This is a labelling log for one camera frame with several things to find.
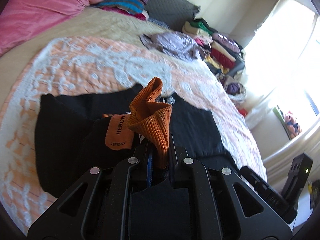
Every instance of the orange label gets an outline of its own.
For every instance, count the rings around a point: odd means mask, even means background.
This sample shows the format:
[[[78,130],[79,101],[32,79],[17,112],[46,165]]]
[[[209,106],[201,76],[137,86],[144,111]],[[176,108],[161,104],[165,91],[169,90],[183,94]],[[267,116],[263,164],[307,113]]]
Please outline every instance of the orange label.
[[[106,146],[111,150],[131,149],[134,131],[127,126],[129,114],[114,115],[106,133]]]

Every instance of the metal screw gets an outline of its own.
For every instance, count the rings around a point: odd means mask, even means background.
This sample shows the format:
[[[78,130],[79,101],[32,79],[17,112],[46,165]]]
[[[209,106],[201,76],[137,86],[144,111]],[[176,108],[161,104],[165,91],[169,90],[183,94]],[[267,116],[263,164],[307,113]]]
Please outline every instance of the metal screw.
[[[138,159],[136,157],[131,157],[128,159],[128,163],[135,164],[137,162],[138,162]]]
[[[223,168],[221,170],[221,172],[224,174],[224,175],[230,175],[231,174],[231,170],[229,168]]]
[[[193,163],[193,159],[191,159],[191,158],[184,158],[184,159],[183,159],[183,162],[184,162],[185,164],[192,164],[192,163]]]
[[[100,172],[100,169],[98,167],[93,167],[90,169],[91,174],[98,174]]]

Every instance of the blue striped pillow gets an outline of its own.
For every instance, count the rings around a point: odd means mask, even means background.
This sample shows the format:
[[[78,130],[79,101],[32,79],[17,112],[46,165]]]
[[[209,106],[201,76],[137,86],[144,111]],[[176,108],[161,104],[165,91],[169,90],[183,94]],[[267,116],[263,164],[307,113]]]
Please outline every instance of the blue striped pillow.
[[[125,10],[130,14],[141,13],[148,0],[104,0],[100,3],[93,5],[93,7],[117,7],[121,10]]]

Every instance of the orange ribbed cuff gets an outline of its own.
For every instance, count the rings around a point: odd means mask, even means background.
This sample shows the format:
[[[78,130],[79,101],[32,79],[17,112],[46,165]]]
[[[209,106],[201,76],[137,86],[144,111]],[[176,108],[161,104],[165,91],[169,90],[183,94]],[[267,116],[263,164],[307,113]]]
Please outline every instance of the orange ribbed cuff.
[[[143,88],[130,104],[131,114],[128,118],[128,128],[150,140],[157,148],[155,166],[165,169],[169,148],[169,122],[172,106],[156,102],[160,97],[163,83],[154,77]]]

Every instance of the pink blanket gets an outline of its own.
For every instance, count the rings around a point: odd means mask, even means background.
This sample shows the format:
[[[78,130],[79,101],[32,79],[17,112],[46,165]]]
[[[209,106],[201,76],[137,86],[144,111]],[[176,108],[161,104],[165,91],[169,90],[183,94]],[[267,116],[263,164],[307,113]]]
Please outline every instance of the pink blanket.
[[[0,56],[103,0],[9,0],[0,14]]]

